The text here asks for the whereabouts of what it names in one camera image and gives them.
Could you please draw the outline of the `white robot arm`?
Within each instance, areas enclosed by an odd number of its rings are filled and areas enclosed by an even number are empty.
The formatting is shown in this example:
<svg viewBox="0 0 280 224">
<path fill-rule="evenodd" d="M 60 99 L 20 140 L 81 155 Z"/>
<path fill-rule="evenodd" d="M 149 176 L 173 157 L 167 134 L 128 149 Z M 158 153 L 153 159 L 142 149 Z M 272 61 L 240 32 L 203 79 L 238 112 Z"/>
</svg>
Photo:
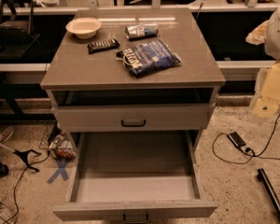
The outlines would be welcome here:
<svg viewBox="0 0 280 224">
<path fill-rule="evenodd" d="M 245 41 L 252 45 L 263 44 L 267 55 L 280 60 L 280 7 L 267 21 L 250 32 Z"/>
</svg>

